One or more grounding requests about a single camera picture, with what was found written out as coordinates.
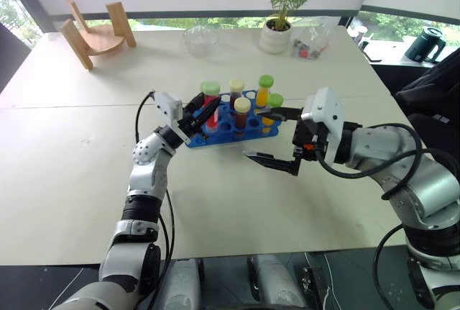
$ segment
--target blue test tube rack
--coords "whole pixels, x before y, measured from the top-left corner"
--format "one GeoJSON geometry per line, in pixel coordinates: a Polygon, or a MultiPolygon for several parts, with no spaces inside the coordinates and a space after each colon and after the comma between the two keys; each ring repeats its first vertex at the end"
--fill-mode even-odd
{"type": "MultiPolygon", "coordinates": [[[[262,137],[277,135],[278,127],[281,124],[280,121],[274,121],[273,125],[269,126],[270,131],[267,134],[262,134],[262,128],[265,127],[262,124],[262,117],[256,116],[254,114],[254,109],[256,109],[256,91],[243,91],[242,95],[251,101],[251,109],[248,112],[246,127],[244,129],[237,129],[235,127],[235,111],[230,107],[230,93],[220,93],[219,96],[221,97],[221,103],[218,106],[217,132],[207,132],[206,127],[203,125],[203,131],[208,136],[208,138],[204,140],[200,135],[195,135],[195,137],[191,139],[187,146],[190,148],[202,147],[227,142],[260,139],[262,137]],[[238,136],[237,133],[239,132],[242,132],[243,135],[238,136]]],[[[195,116],[198,116],[200,112],[201,109],[195,112],[195,116]]]]}

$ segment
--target black wire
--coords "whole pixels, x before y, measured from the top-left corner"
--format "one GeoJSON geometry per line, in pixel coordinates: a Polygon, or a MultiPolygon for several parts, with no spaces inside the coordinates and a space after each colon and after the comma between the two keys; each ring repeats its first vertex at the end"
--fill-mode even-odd
{"type": "Polygon", "coordinates": [[[144,107],[144,104],[149,98],[152,97],[153,92],[149,92],[145,98],[142,99],[141,104],[137,108],[137,113],[136,113],[136,122],[134,123],[134,138],[136,139],[136,143],[139,142],[139,115],[141,114],[142,107],[144,107]]]}
{"type": "MultiPolygon", "coordinates": [[[[149,92],[145,96],[145,98],[142,99],[141,104],[139,105],[139,107],[137,109],[136,121],[134,123],[134,138],[136,139],[136,143],[139,142],[139,116],[140,116],[142,107],[145,105],[147,100],[152,97],[153,93],[154,92],[149,92]]],[[[166,258],[165,258],[165,263],[163,265],[162,272],[161,272],[160,277],[158,279],[157,288],[155,289],[155,292],[153,293],[152,299],[150,300],[149,305],[147,306],[147,310],[153,309],[153,306],[155,305],[155,302],[157,300],[158,294],[160,293],[162,283],[163,283],[163,281],[165,279],[167,270],[170,267],[171,258],[173,256],[174,242],[175,242],[175,221],[174,221],[173,205],[171,203],[170,193],[169,193],[169,191],[167,189],[166,189],[166,198],[167,198],[167,202],[169,203],[169,206],[170,206],[171,230],[172,230],[171,245],[170,245],[170,242],[169,242],[169,236],[167,234],[165,221],[163,220],[163,218],[162,218],[162,216],[160,214],[159,219],[160,219],[160,223],[161,223],[161,226],[162,226],[163,233],[165,235],[166,258]]]]}
{"type": "Polygon", "coordinates": [[[150,299],[150,302],[149,302],[149,305],[147,307],[147,310],[152,310],[153,306],[155,305],[155,302],[156,302],[156,300],[158,298],[158,294],[160,293],[160,290],[161,290],[161,286],[162,286],[163,281],[165,279],[167,270],[170,267],[171,257],[173,256],[174,241],[175,241],[175,221],[174,221],[173,205],[171,204],[170,193],[169,193],[169,191],[167,189],[166,189],[166,199],[167,199],[167,202],[169,203],[169,206],[170,206],[170,215],[171,215],[171,231],[172,231],[172,234],[171,234],[171,246],[170,246],[170,249],[169,249],[169,255],[167,255],[167,257],[165,259],[165,264],[163,265],[163,269],[162,269],[162,272],[161,272],[161,275],[160,275],[160,279],[158,280],[157,288],[155,289],[155,292],[153,293],[152,299],[150,299]]]}
{"type": "Polygon", "coordinates": [[[377,246],[377,249],[375,249],[375,254],[374,254],[374,259],[372,261],[372,280],[374,281],[374,286],[377,289],[377,292],[382,299],[383,303],[389,310],[393,310],[392,305],[388,301],[385,293],[383,292],[382,288],[380,287],[380,282],[379,282],[379,273],[378,273],[378,266],[379,266],[379,258],[380,258],[380,253],[382,252],[382,248],[385,245],[385,243],[388,241],[388,239],[393,236],[394,233],[402,229],[403,226],[397,225],[395,228],[391,229],[380,241],[380,243],[377,246]]]}
{"type": "MultiPolygon", "coordinates": [[[[411,127],[405,124],[386,123],[386,124],[374,125],[373,127],[370,127],[370,128],[378,128],[378,127],[399,127],[399,128],[405,129],[409,132],[409,134],[412,136],[415,142],[415,151],[413,153],[415,154],[415,157],[414,157],[414,161],[412,165],[410,166],[409,171],[406,173],[406,175],[401,179],[401,181],[396,186],[394,186],[393,188],[391,188],[390,190],[388,190],[382,195],[382,199],[388,200],[397,191],[405,187],[408,184],[408,181],[414,176],[415,172],[417,171],[418,166],[420,165],[420,162],[421,162],[422,154],[423,154],[422,153],[422,141],[420,139],[420,136],[418,136],[418,133],[414,129],[412,129],[411,127]]],[[[348,179],[357,179],[357,178],[363,178],[369,175],[373,175],[377,172],[384,170],[388,166],[400,160],[399,156],[396,156],[374,168],[370,168],[369,170],[365,170],[365,171],[358,172],[358,173],[342,173],[340,171],[334,170],[333,168],[331,168],[329,165],[326,164],[323,158],[323,154],[320,150],[316,150],[315,155],[316,155],[316,159],[318,159],[321,166],[323,166],[323,168],[325,168],[329,173],[337,175],[338,177],[348,178],[348,179]]]]}
{"type": "Polygon", "coordinates": [[[160,214],[160,223],[161,223],[161,227],[163,228],[163,234],[164,234],[164,236],[165,236],[165,246],[166,246],[165,265],[163,265],[163,270],[164,270],[164,269],[165,269],[165,266],[166,266],[166,260],[167,260],[167,258],[168,258],[169,255],[170,255],[170,238],[169,238],[168,235],[167,235],[167,230],[166,230],[165,221],[163,220],[163,217],[161,216],[161,214],[160,214]]]}

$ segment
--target glass bowl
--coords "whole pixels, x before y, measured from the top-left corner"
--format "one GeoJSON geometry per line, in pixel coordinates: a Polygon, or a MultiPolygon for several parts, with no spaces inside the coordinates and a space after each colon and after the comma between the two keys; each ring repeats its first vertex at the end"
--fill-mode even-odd
{"type": "Polygon", "coordinates": [[[217,32],[204,26],[195,26],[184,32],[184,41],[188,52],[198,57],[209,55],[218,40],[217,32]]]}

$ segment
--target red liquid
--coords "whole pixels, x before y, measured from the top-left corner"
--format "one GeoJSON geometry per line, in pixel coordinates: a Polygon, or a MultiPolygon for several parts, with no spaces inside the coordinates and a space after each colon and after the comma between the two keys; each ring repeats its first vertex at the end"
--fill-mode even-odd
{"type": "MultiPolygon", "coordinates": [[[[218,96],[204,96],[204,106],[208,105],[211,101],[218,98],[218,96]]],[[[216,109],[214,114],[206,121],[206,127],[208,131],[215,132],[217,130],[217,124],[219,122],[219,109],[216,109]]]]}

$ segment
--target wooden stand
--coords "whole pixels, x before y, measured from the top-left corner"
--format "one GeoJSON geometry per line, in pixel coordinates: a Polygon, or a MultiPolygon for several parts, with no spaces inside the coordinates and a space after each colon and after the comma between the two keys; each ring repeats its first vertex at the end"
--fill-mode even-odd
{"type": "Polygon", "coordinates": [[[89,56],[109,53],[125,40],[129,47],[136,46],[121,2],[106,5],[112,25],[103,24],[95,27],[88,27],[74,1],[68,0],[68,3],[81,31],[78,31],[71,19],[65,21],[60,30],[86,69],[93,69],[89,56]]]}

